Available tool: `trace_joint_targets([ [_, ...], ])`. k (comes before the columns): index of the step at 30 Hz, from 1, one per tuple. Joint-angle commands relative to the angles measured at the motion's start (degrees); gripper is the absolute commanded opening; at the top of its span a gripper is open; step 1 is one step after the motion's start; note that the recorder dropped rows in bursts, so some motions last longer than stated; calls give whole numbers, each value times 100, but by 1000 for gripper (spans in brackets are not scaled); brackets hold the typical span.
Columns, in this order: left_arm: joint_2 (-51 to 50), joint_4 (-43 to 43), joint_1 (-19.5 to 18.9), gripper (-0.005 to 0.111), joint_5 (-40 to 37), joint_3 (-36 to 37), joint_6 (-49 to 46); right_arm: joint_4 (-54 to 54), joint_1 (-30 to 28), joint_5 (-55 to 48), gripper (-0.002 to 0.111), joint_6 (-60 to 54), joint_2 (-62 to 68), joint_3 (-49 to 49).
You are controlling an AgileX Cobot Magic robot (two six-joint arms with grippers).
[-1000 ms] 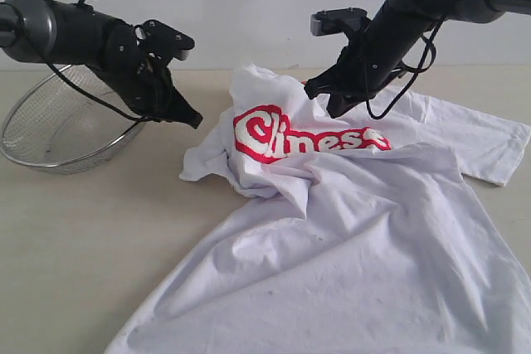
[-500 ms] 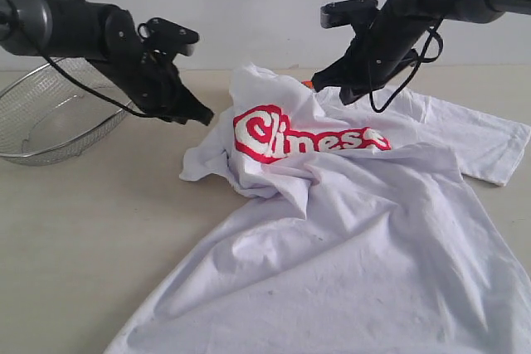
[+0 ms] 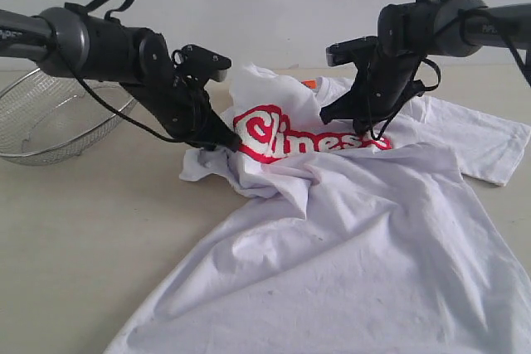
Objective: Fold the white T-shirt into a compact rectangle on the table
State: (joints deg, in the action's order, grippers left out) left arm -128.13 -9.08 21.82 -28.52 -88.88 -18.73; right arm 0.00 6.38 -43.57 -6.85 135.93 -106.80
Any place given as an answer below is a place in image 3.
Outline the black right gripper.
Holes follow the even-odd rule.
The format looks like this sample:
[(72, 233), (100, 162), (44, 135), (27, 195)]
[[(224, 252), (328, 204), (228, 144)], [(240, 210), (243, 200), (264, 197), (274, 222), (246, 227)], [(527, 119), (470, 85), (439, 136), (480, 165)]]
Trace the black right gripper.
[(415, 53), (388, 56), (378, 45), (355, 51), (355, 81), (349, 92), (321, 108), (321, 121), (329, 124), (336, 119), (352, 120), (357, 135), (383, 135), (420, 61)]

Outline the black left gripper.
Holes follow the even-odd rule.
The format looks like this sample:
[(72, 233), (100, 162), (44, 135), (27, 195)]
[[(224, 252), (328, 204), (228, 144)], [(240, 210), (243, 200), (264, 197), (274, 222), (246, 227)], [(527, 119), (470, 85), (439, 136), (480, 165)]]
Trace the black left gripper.
[(120, 85), (156, 118), (172, 140), (207, 151), (226, 148), (236, 152), (240, 136), (213, 110), (205, 90), (207, 82), (174, 75)]

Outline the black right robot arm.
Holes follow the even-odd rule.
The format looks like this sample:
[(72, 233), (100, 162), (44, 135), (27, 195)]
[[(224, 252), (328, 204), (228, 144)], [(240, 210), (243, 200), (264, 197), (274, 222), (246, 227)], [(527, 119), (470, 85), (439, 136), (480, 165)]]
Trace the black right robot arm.
[(435, 88), (416, 79), (421, 64), (441, 70), (431, 56), (463, 58), (483, 47), (509, 50), (525, 80), (530, 79), (530, 6), (487, 7), (481, 0), (416, 0), (389, 4), (378, 17), (378, 32), (334, 43), (330, 66), (352, 63), (351, 88), (319, 116), (324, 124), (350, 120), (356, 133), (388, 126), (410, 99)]

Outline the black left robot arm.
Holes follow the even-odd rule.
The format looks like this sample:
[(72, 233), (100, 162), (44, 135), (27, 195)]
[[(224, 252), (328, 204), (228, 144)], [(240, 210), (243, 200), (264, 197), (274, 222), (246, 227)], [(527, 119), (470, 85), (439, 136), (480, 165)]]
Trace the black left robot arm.
[(50, 76), (119, 84), (158, 121), (161, 140), (235, 152), (241, 138), (213, 110), (205, 86), (231, 60), (188, 44), (169, 51), (162, 34), (65, 7), (32, 17), (1, 12), (1, 55), (33, 61)]

